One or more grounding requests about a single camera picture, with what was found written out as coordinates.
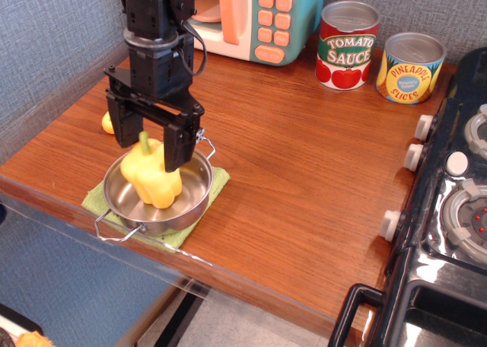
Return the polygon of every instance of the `pineapple slices can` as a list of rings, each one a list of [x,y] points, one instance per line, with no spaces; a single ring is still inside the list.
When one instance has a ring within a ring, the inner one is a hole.
[[[425,33],[398,33],[386,41],[377,90],[388,100],[415,104],[434,90],[447,54],[445,45]]]

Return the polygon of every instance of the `black stove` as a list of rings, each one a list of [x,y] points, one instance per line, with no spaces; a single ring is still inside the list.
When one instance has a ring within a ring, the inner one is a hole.
[[[487,346],[487,47],[463,57],[415,137],[408,202],[380,230],[393,244],[385,291],[352,286],[329,346],[344,345],[359,304],[377,308],[364,345]]]

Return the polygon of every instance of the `wooden countertop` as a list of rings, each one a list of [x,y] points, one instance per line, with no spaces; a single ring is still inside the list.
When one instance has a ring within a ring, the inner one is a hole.
[[[327,333],[350,286],[384,286],[382,217],[406,203],[414,180],[406,150],[420,115],[438,111],[455,67],[442,68],[430,100],[407,106],[376,91],[380,51],[354,91],[317,81],[316,51],[313,37],[279,68],[209,54],[190,90],[218,149],[212,164],[231,180],[181,247],[207,262],[137,240],[124,247]],[[107,86],[105,78],[4,164],[0,190],[93,233],[81,202],[126,152],[100,125]]]

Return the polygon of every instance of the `green cloth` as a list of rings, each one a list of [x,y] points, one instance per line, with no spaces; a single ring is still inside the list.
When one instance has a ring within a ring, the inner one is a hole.
[[[216,199],[218,194],[221,192],[223,187],[227,184],[228,180],[230,179],[230,175],[227,173],[226,170],[222,168],[213,167],[213,185],[210,189],[210,193],[208,195],[208,206],[206,210],[210,207],[213,201]],[[88,191],[87,196],[84,198],[82,206],[87,209],[89,212],[97,216],[101,216],[105,212],[108,211],[109,206],[105,202],[105,198],[103,197],[103,182],[99,183],[94,189]],[[106,220],[111,221],[115,224],[119,224],[123,226],[123,223],[120,217],[113,212],[108,214],[105,217]],[[170,235],[159,235],[159,236],[152,236],[154,240],[157,240],[158,243],[161,243],[161,247],[165,250],[170,250],[164,246],[164,244],[170,244],[174,248],[179,248],[181,244],[183,244],[186,237],[191,233],[191,231],[195,228],[198,224],[198,221],[195,221],[190,227],[183,229],[174,234]]]

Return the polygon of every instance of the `white knob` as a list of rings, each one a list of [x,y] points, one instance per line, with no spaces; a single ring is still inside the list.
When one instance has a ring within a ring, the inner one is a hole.
[[[421,157],[424,147],[423,144],[411,144],[406,153],[406,158],[404,158],[404,167],[415,172],[418,168],[419,158]]]
[[[469,159],[461,151],[454,151],[448,156],[446,170],[451,176],[461,176],[468,167]]]
[[[418,125],[416,126],[414,137],[424,142],[428,137],[429,129],[431,128],[432,122],[432,115],[421,115],[419,117]]]
[[[396,233],[397,225],[399,224],[400,212],[392,212],[387,210],[382,219],[382,226],[380,227],[380,236],[385,238],[388,242],[392,242],[394,233]]]

